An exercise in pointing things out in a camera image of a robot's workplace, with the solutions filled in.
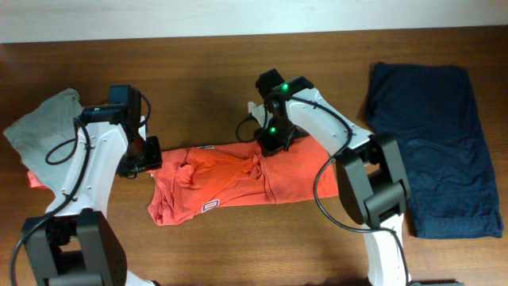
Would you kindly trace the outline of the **orange printed t-shirt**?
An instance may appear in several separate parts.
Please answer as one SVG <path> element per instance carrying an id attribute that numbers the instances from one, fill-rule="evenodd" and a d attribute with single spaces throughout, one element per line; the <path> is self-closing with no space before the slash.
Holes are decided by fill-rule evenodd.
<path id="1" fill-rule="evenodd" d="M 329 154 L 312 137 L 264 157 L 255 142 L 206 145 L 162 153 L 152 171 L 148 213 L 158 226 L 179 225 L 217 207 L 297 203 L 339 193 Z"/>

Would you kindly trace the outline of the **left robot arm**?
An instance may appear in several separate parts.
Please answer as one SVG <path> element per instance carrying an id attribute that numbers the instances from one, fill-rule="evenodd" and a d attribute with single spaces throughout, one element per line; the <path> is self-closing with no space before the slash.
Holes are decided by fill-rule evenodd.
<path id="1" fill-rule="evenodd" d="M 60 192 L 43 216 L 25 220 L 16 248 L 25 250 L 39 285 L 150 285 L 129 270 L 106 215 L 115 176 L 160 168 L 159 142 L 140 135 L 137 103 L 87 107 L 75 127 Z"/>

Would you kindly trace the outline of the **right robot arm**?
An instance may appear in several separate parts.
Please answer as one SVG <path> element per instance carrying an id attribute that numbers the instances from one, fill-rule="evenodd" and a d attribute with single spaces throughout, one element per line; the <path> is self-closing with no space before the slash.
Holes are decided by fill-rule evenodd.
<path id="1" fill-rule="evenodd" d="M 369 283 L 410 284 L 402 223 L 411 190 L 397 141 L 349 121 L 303 76 L 286 81 L 272 69 L 260 75 L 256 89 L 264 101 L 255 110 L 261 125 L 255 135 L 263 154 L 287 151 L 305 134 L 313 137 L 329 154 L 315 176 L 313 195 L 334 164 L 339 199 L 355 222 L 349 231 L 364 237 Z"/>

